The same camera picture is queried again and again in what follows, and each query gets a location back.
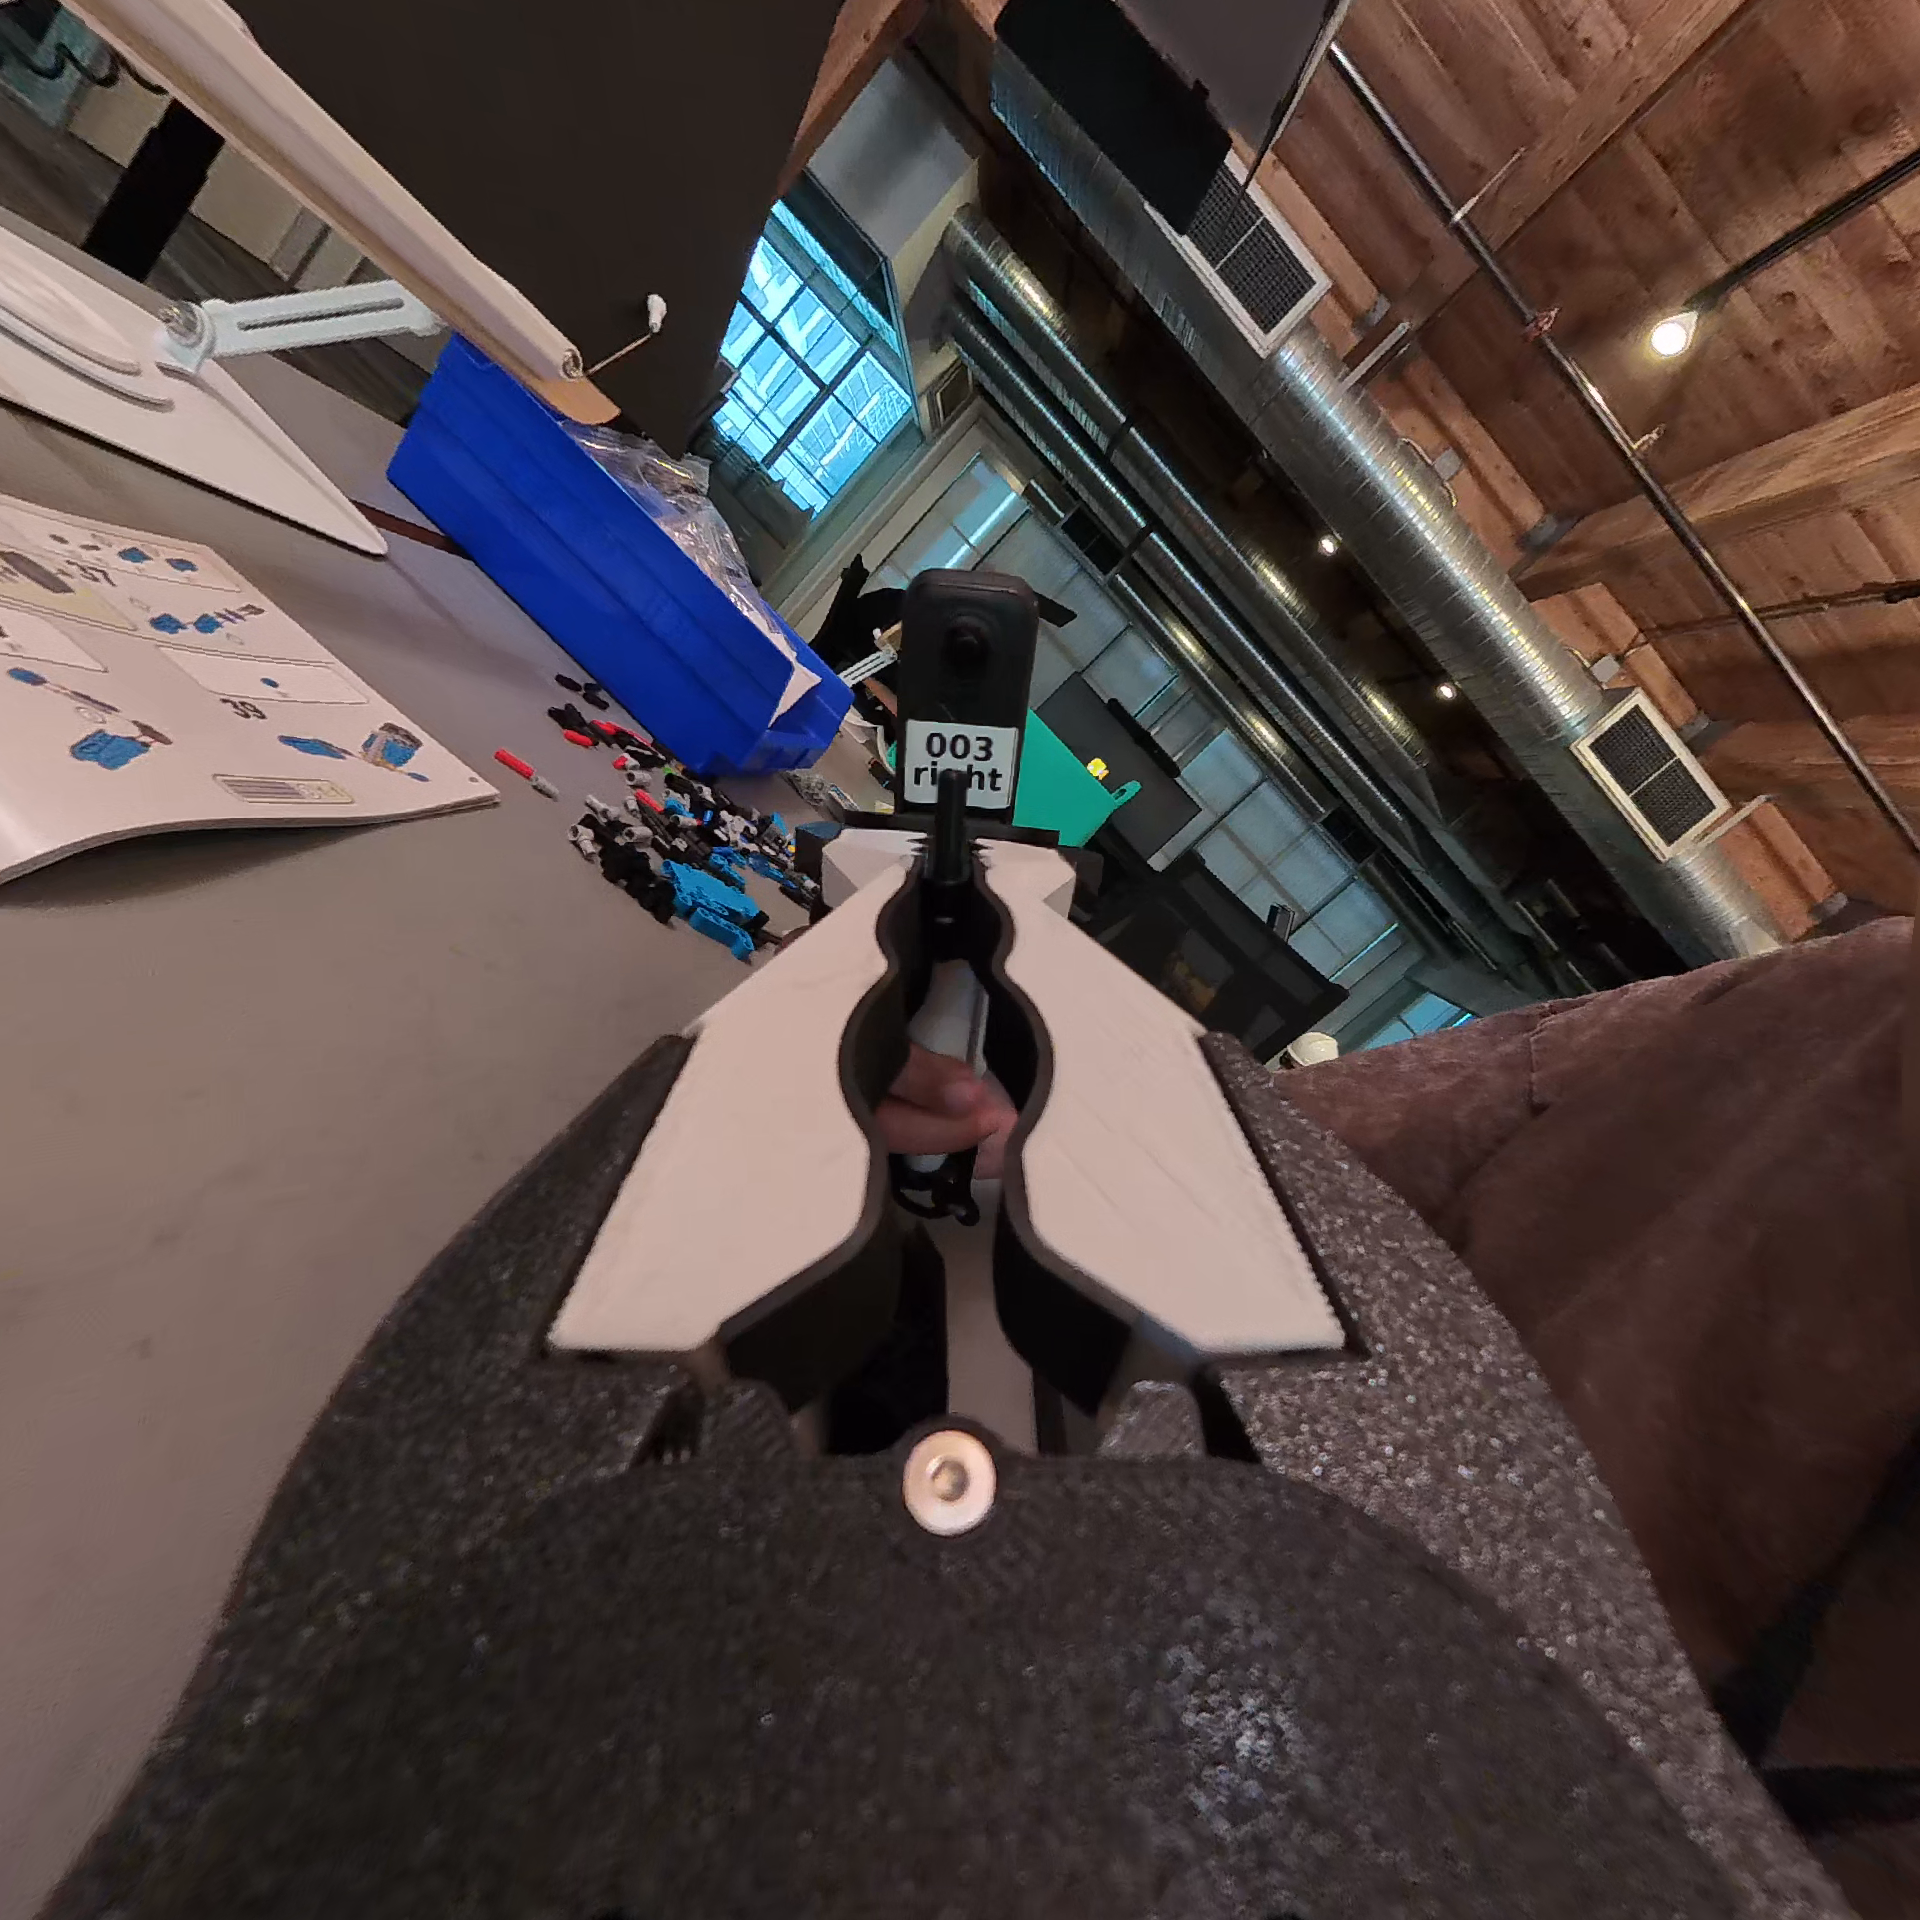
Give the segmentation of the teal plastic tote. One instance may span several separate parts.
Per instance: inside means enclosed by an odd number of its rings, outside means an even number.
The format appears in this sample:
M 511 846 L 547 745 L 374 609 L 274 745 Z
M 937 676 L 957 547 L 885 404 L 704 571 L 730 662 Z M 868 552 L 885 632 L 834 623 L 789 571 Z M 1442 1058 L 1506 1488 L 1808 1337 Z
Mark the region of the teal plastic tote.
M 1015 826 L 1078 848 L 1112 816 L 1132 848 L 1157 851 L 1199 816 L 1199 802 L 1179 768 L 1112 714 L 1100 714 L 1090 750 L 1082 753 L 1032 708 L 1022 729 Z

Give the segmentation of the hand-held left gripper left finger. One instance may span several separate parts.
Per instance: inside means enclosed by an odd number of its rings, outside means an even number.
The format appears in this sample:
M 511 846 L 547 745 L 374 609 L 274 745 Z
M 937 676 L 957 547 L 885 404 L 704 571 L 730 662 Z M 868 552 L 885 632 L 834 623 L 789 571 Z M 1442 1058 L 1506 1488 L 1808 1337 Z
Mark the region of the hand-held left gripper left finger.
M 865 1361 L 901 1290 L 875 1108 L 905 1068 L 907 868 L 704 1011 L 553 1330 L 555 1356 Z

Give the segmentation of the black board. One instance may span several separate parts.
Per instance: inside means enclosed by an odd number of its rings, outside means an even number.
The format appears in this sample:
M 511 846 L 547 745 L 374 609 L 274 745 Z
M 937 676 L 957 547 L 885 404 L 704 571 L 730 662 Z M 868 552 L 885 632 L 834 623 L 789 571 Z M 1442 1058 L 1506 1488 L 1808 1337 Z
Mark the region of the black board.
M 779 196 L 840 3 L 234 3 L 585 364 L 682 450 Z

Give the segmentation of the air vent grille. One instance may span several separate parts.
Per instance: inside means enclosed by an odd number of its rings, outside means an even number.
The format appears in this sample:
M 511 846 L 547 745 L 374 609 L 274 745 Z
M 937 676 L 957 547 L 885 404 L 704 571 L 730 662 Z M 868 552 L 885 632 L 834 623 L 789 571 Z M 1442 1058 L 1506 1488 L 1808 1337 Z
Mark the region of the air vent grille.
M 1329 271 L 1276 212 L 1236 152 L 1211 173 L 1184 229 L 1145 209 L 1172 238 L 1247 348 L 1269 358 L 1333 293 Z
M 1734 802 L 1642 688 L 1619 693 L 1569 753 L 1660 860 L 1709 846 Z

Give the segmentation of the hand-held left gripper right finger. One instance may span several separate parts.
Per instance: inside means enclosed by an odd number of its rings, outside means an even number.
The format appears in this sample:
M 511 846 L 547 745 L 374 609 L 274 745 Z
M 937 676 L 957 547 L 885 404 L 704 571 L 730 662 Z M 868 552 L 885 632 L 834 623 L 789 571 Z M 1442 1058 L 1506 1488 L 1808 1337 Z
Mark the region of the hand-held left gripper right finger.
M 1059 1290 L 1175 1368 L 1338 1353 L 1343 1319 L 1207 1031 L 1052 912 L 1015 912 L 1013 1006 L 1039 1048 L 1001 1220 Z

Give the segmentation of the blue plastic bin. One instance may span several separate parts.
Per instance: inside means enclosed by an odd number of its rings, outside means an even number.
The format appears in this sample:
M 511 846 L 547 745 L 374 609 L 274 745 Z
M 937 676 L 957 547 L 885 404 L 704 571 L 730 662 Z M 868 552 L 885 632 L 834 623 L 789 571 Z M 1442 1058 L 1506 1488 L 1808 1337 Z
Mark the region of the blue plastic bin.
M 696 774 L 803 772 L 840 736 L 853 688 L 466 338 L 443 344 L 388 479 Z

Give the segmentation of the silver ventilation duct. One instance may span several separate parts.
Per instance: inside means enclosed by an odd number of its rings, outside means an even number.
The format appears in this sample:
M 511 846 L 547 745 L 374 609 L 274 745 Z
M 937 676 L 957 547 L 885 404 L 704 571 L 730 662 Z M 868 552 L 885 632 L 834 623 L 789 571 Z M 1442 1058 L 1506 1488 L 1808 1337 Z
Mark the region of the silver ventilation duct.
M 1404 712 L 1348 659 L 1306 591 L 1219 522 L 1175 463 L 1138 438 L 994 226 L 964 209 L 939 247 L 957 283 L 950 338 L 996 404 L 1028 438 L 1056 438 L 1052 461 L 1112 522 L 1112 539 L 1122 522 L 1138 522 L 1132 539 L 1154 547 L 1142 567 L 1168 600 L 1191 621 L 1211 617 L 1240 632 L 1229 643 L 1229 669 L 1321 757 L 1326 779 L 1369 813 L 1379 838 L 1400 846 L 1404 860 L 1424 838 L 1494 898 L 1492 841 L 1466 790 L 1436 772 Z M 1315 404 L 1306 429 L 1309 504 L 1343 556 L 1428 643 L 1625 902 L 1688 962 L 1786 946 L 1783 918 L 1716 841 L 1660 851 L 1593 777 L 1576 745 L 1612 708 L 1521 608 L 1452 505 L 1404 475 L 1395 440 L 1370 429 L 1348 431 L 1338 412 Z

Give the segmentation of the instruction booklet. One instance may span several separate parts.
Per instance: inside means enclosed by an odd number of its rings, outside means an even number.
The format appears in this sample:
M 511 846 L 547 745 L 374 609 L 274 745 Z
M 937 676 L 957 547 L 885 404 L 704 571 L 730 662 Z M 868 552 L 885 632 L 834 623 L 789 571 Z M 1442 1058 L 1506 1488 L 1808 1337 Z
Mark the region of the instruction booklet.
M 489 802 L 213 547 L 4 495 L 4 881 L 137 836 Z

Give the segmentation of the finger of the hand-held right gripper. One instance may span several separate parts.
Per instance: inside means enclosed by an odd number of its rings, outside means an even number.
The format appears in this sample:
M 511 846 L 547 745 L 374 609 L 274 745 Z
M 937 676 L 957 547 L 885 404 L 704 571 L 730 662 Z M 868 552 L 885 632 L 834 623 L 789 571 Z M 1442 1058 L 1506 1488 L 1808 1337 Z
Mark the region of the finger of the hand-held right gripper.
M 916 830 L 840 830 L 827 838 L 827 906 L 837 912 L 875 879 L 898 875 L 916 860 Z
M 1046 906 L 1062 921 L 1070 918 L 1078 868 L 1052 846 L 984 841 L 979 879 L 1008 914 Z

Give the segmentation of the pile of small building pieces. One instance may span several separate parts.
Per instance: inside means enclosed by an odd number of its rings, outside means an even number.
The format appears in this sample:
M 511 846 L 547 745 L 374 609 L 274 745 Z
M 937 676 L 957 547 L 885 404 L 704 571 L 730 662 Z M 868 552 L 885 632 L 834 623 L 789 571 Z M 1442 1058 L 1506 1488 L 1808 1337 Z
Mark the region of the pile of small building pieces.
M 595 678 L 555 676 L 565 693 L 547 723 L 572 746 L 608 753 L 618 795 L 587 793 L 565 830 L 572 851 L 655 924 L 750 962 L 827 918 L 818 879 L 801 862 L 801 832 L 773 810 L 730 799 L 652 736 L 618 723 Z

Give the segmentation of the white laptop stand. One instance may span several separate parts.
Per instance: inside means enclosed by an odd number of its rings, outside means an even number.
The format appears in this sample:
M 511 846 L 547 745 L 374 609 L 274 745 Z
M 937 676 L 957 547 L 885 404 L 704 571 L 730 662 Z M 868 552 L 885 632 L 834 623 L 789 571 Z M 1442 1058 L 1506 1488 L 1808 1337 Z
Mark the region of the white laptop stand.
M 383 559 L 385 534 L 260 412 L 226 361 L 293 347 L 433 334 L 524 384 L 585 379 L 580 351 L 329 117 L 226 3 L 74 3 L 226 145 L 371 257 L 385 278 L 264 300 L 148 310 L 4 236 L 4 400 L 129 450 L 213 492 Z

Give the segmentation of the large window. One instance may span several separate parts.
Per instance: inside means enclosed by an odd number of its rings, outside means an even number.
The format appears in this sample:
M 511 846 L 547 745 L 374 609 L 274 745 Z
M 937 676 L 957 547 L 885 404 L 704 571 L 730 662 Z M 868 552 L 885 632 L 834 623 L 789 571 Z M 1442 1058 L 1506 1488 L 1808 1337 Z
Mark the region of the large window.
M 717 448 L 805 516 L 916 421 L 890 264 L 809 180 L 772 209 L 717 355 Z

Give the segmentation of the person's right hand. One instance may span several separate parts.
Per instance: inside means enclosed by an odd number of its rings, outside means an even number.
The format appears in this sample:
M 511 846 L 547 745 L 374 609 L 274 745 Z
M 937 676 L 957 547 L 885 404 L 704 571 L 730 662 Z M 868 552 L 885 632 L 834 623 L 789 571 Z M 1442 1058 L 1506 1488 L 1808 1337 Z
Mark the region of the person's right hand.
M 974 1074 L 960 1058 L 907 1045 L 905 1068 L 875 1108 L 887 1154 L 947 1158 L 974 1154 L 974 1176 L 1001 1180 L 1001 1157 L 1018 1108 L 994 1074 Z

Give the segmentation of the clear plastic bag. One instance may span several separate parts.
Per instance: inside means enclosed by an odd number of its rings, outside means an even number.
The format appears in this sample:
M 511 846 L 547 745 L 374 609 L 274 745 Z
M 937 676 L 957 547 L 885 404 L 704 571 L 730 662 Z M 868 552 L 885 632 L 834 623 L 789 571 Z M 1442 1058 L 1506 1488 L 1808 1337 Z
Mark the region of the clear plastic bag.
M 561 421 L 578 448 L 636 499 L 642 516 L 742 609 L 763 608 L 730 526 L 707 495 L 707 463 L 667 454 L 613 425 Z

